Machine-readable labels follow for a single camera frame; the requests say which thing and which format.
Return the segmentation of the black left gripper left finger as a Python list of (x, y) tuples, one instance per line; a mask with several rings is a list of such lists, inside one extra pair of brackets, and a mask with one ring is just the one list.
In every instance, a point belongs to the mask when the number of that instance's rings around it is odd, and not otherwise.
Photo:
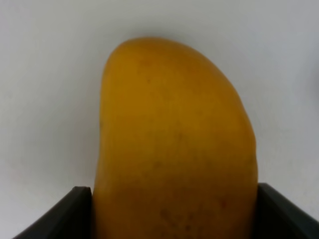
[(16, 239), (89, 239), (92, 193), (89, 187), (74, 187)]

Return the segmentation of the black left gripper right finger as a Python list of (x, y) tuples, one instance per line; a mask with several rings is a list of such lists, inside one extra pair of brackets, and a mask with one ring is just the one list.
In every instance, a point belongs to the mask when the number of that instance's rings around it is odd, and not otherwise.
[(266, 183), (258, 185), (255, 239), (319, 239), (319, 222)]

